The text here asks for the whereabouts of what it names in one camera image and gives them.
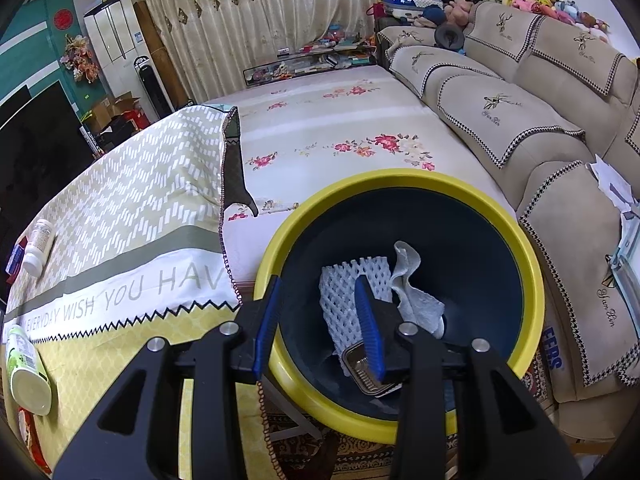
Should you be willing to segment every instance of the television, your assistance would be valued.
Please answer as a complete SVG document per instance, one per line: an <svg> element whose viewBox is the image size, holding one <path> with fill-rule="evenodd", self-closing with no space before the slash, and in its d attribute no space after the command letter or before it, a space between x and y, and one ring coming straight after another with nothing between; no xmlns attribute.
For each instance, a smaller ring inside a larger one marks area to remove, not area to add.
<svg viewBox="0 0 640 480"><path fill-rule="evenodd" d="M17 237L44 205L94 160L59 81L0 126L0 298Z"/></svg>
<svg viewBox="0 0 640 480"><path fill-rule="evenodd" d="M13 114L31 100L31 93L27 85L14 92L0 105L0 126L7 122Z"/></svg>

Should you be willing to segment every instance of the teal wall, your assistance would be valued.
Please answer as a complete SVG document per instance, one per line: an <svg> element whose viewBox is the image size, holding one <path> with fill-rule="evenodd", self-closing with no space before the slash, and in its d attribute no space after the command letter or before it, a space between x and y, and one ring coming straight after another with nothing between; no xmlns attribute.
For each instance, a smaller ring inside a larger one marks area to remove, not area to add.
<svg viewBox="0 0 640 480"><path fill-rule="evenodd" d="M74 22L67 30L57 30L53 24L53 17L60 9L68 9L74 16ZM28 28L43 22L47 24L47 28L0 55L0 100L38 70L57 62L65 51L66 34L71 37L82 34L73 0L33 0L20 8L0 40L0 46ZM106 94L100 80L89 84L83 79L76 83L71 70L58 64L54 72L30 86L31 95L36 95L58 80L62 83L69 101L78 106L79 116Z"/></svg>

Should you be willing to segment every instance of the white bottle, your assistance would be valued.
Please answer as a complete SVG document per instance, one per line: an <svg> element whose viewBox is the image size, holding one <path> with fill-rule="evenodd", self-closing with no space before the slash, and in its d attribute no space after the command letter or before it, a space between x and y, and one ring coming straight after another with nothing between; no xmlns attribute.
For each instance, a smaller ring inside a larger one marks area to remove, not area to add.
<svg viewBox="0 0 640 480"><path fill-rule="evenodd" d="M24 248L22 266L34 278L39 278L42 274L55 235L53 224L48 220L40 219L33 226L27 246Z"/></svg>
<svg viewBox="0 0 640 480"><path fill-rule="evenodd" d="M9 329L6 343L6 376L15 402L36 415L51 410L51 386L36 347L24 330Z"/></svg>

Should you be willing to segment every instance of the sofa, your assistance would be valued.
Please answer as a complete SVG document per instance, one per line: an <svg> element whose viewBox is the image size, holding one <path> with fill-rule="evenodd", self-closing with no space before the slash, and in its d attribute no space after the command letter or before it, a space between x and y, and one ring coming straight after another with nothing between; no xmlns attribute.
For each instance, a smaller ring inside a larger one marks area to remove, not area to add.
<svg viewBox="0 0 640 480"><path fill-rule="evenodd" d="M589 163L640 197L638 67L576 27L492 2L473 7L466 56L434 30L376 23L378 62L466 144L502 189L540 261L540 349L568 437L615 439L640 399L639 329L607 257L620 212Z"/></svg>

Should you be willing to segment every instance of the floral bedsheet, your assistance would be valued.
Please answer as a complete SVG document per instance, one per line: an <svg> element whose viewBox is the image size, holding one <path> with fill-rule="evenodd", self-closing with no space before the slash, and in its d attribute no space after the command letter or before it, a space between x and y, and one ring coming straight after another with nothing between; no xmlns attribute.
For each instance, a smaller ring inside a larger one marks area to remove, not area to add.
<svg viewBox="0 0 640 480"><path fill-rule="evenodd" d="M451 129L379 66L271 83L219 102L238 106L246 188L260 210L257 218L245 206L225 213L225 249L241 284L254 280L264 249L293 209L323 187L364 171L440 171L513 214Z"/></svg>

